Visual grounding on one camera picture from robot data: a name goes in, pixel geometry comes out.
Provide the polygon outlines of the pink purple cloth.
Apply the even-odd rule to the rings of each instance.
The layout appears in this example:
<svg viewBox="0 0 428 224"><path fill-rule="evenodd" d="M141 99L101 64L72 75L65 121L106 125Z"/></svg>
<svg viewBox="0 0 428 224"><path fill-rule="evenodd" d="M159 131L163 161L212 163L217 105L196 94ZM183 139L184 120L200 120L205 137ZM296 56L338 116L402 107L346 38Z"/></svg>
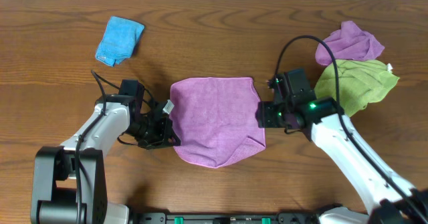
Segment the pink purple cloth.
<svg viewBox="0 0 428 224"><path fill-rule="evenodd" d="M218 169L265 150L252 78L188 78L171 86L170 99L173 130L181 139L175 151L182 160Z"/></svg>

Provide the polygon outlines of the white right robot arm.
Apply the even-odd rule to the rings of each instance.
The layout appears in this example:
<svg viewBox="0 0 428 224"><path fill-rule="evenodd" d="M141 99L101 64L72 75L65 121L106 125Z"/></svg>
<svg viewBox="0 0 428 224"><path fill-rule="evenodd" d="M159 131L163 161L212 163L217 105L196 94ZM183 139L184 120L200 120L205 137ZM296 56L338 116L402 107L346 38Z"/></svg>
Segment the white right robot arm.
<svg viewBox="0 0 428 224"><path fill-rule="evenodd" d="M261 128L301 132L321 148L354 187L366 213L333 205L309 223L426 223L427 191L398 175L368 145L333 98L318 99L304 70L275 74L267 83L270 102L260 102Z"/></svg>

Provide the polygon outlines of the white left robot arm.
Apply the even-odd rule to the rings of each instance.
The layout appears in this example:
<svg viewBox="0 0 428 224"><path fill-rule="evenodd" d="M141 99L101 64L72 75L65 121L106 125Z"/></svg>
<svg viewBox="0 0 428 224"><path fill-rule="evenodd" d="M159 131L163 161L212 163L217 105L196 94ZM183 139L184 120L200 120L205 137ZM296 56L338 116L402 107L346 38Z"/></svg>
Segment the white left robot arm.
<svg viewBox="0 0 428 224"><path fill-rule="evenodd" d="M57 147L35 156L31 198L32 223L148 223L148 214L108 201L104 159L127 134L147 150L180 145L169 118L170 101L146 101L145 87L123 80L118 93L101 93L84 125Z"/></svg>

